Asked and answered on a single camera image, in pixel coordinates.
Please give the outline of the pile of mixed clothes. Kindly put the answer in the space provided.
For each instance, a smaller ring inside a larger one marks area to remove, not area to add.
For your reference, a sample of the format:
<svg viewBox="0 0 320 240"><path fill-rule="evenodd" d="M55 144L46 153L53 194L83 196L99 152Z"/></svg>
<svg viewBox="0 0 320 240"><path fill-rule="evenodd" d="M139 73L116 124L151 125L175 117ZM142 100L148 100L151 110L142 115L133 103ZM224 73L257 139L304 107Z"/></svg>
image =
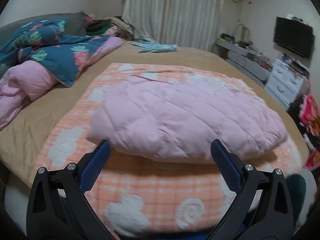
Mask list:
<svg viewBox="0 0 320 240"><path fill-rule="evenodd" d="M86 15L84 26L87 36L110 35L123 40L134 40L134 27L125 23L121 16L95 18L93 14Z"/></svg>

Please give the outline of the light blue garment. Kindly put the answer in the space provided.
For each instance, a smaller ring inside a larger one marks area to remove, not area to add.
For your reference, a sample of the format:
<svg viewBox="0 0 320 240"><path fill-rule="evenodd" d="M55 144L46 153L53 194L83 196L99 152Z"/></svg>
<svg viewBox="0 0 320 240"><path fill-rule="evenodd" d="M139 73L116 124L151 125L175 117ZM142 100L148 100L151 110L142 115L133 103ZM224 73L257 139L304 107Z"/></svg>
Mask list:
<svg viewBox="0 0 320 240"><path fill-rule="evenodd" d="M167 45L143 40L135 41L132 44L140 48L140 53L168 53L178 51L178 46L175 44Z"/></svg>

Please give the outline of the white drawer chest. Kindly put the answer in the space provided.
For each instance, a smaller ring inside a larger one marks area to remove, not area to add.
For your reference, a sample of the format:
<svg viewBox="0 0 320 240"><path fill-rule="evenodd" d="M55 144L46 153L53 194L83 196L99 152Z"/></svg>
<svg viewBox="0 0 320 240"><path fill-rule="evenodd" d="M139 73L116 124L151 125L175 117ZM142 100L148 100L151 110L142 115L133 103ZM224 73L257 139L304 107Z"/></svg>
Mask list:
<svg viewBox="0 0 320 240"><path fill-rule="evenodd" d="M298 70L275 59L264 90L287 111L292 103L309 92L309 80Z"/></svg>

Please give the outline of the blue floral pink duvet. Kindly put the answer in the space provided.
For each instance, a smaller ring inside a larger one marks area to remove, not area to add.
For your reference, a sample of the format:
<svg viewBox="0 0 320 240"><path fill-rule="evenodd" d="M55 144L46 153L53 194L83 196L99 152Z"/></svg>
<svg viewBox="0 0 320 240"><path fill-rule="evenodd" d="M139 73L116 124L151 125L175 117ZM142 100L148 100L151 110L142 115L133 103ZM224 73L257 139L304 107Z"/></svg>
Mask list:
<svg viewBox="0 0 320 240"><path fill-rule="evenodd" d="M86 67L123 44L110 35L69 35L67 25L66 18L31 21L1 45L1 128L57 83L72 87Z"/></svg>

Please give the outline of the pink quilted jacket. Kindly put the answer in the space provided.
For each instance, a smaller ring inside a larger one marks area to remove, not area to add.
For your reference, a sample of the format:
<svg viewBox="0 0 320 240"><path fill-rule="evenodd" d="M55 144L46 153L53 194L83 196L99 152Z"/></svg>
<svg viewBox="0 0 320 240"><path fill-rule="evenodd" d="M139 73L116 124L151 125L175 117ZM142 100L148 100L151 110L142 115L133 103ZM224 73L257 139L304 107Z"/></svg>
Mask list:
<svg viewBox="0 0 320 240"><path fill-rule="evenodd" d="M280 116L243 92L193 81L166 83L131 76L104 86L86 135L120 152L167 163L211 163L219 139L241 159L257 158L288 136Z"/></svg>

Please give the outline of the orange white checkered blanket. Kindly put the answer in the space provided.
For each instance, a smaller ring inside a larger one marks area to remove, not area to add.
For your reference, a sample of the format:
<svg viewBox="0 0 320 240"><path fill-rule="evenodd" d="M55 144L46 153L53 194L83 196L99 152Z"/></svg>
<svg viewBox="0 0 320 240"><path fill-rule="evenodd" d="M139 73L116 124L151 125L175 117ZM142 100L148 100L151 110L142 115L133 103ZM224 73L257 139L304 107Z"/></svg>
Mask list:
<svg viewBox="0 0 320 240"><path fill-rule="evenodd" d="M131 76L166 83L193 81L243 92L266 104L244 81L225 74L185 66L112 63L55 125L35 167L59 170L92 152L99 143L88 141L86 135L93 113L103 103L104 86L121 83ZM285 175L299 172L305 163L287 133L287 139L270 152L241 160L262 171L280 168ZM85 196L103 223L117 234L140 237L210 228L225 214L235 193L228 189L214 161L167 163L120 153L112 147L105 167Z"/></svg>

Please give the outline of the striped beige curtain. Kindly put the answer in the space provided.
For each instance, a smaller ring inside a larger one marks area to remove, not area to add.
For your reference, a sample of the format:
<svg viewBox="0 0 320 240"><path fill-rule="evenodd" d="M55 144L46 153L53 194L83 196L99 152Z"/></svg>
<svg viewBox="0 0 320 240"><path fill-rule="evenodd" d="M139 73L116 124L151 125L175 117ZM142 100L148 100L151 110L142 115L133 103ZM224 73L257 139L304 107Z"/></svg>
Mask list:
<svg viewBox="0 0 320 240"><path fill-rule="evenodd" d="M125 0L122 18L135 38L210 51L224 0Z"/></svg>

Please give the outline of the grey vanity desk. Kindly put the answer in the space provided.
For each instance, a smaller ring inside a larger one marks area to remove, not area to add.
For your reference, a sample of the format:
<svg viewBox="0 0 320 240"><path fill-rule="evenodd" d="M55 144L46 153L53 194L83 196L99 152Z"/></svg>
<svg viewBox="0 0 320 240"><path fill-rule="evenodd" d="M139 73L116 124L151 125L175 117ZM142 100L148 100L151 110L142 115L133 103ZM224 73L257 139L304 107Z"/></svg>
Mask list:
<svg viewBox="0 0 320 240"><path fill-rule="evenodd" d="M257 61L250 59L248 50L218 38L215 42L215 53L242 74L264 87L271 72L263 68Z"/></svg>

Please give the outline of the black wall television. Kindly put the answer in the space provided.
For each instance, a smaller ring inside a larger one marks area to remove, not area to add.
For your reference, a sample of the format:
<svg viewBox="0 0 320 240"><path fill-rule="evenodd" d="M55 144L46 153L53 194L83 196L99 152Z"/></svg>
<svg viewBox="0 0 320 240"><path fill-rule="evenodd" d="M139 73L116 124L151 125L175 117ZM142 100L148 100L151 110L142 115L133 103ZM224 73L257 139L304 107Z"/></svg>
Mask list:
<svg viewBox="0 0 320 240"><path fill-rule="evenodd" d="M310 59L314 44L313 27L299 21L277 17L273 42L300 57Z"/></svg>

